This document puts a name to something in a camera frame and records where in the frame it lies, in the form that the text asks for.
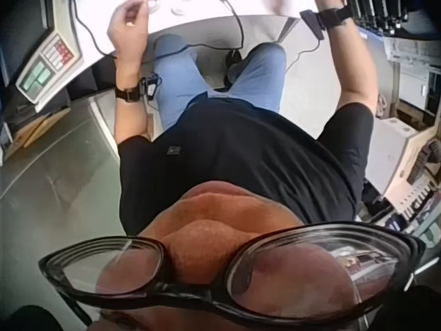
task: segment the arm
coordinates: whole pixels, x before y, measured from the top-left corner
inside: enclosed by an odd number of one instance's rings
[[[316,0],[318,10],[342,8],[341,0]],[[329,31],[331,52],[342,92],[338,108],[362,103],[374,114],[378,102],[378,82],[373,59],[352,19]]]
[[[116,86],[119,90],[134,88],[139,82],[147,47],[148,9],[147,0],[128,0],[115,10],[110,22],[107,33],[116,50]],[[138,135],[147,138],[147,128],[142,99],[136,103],[116,99],[114,138],[117,144]]]

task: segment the black wristband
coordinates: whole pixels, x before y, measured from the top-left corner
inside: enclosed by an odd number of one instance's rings
[[[341,9],[326,9],[318,13],[322,30],[329,30],[336,26],[342,26],[343,22],[352,17],[351,9],[345,6]]]
[[[118,99],[125,100],[126,102],[138,102],[141,99],[141,96],[146,92],[145,87],[145,78],[142,78],[138,85],[134,88],[128,88],[124,91],[115,88],[115,97]]]

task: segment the jeans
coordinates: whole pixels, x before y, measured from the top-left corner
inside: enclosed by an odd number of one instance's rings
[[[176,52],[187,45],[175,34],[165,34],[154,44],[155,57]],[[256,46],[240,63],[227,73],[233,84],[226,93],[213,90],[202,77],[196,65],[197,53],[188,48],[184,52],[156,61],[154,71],[162,78],[156,91],[156,100],[163,129],[173,126],[196,96],[242,99],[257,108],[278,112],[285,84],[287,58],[285,50],[275,43]]]

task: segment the black t-shirt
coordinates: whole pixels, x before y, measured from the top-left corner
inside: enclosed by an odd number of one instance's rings
[[[339,109],[315,140],[275,112],[199,97],[153,143],[132,137],[119,144],[124,230],[138,234],[190,188],[212,180],[277,201],[306,224],[353,221],[372,128],[373,115],[360,103]]]

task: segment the shoe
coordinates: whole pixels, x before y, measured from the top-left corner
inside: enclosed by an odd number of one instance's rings
[[[242,61],[242,55],[238,50],[230,50],[225,58],[225,65],[227,66],[227,72],[231,68],[232,65],[239,63]],[[223,79],[223,83],[225,84],[225,88],[229,90],[233,84],[228,79],[228,74],[225,74]]]

